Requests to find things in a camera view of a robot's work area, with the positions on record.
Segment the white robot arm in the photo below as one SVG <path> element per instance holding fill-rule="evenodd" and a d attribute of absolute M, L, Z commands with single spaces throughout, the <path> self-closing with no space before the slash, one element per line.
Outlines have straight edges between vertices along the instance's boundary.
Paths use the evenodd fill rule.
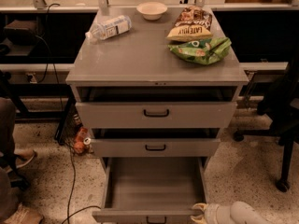
<path fill-rule="evenodd" d="M 196 203 L 192 210 L 202 211 L 198 216 L 191 216 L 195 224 L 273 224 L 252 206 L 240 201 L 231 205 Z"/>

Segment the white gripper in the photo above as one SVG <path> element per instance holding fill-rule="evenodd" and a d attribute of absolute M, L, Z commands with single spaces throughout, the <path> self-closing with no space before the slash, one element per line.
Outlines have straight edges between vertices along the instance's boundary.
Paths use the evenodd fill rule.
<path fill-rule="evenodd" d="M 192 210 L 205 211 L 204 216 L 191 216 L 191 220 L 195 224 L 235 224 L 231 217 L 231 207 L 212 203 L 196 203 L 192 206 Z"/>

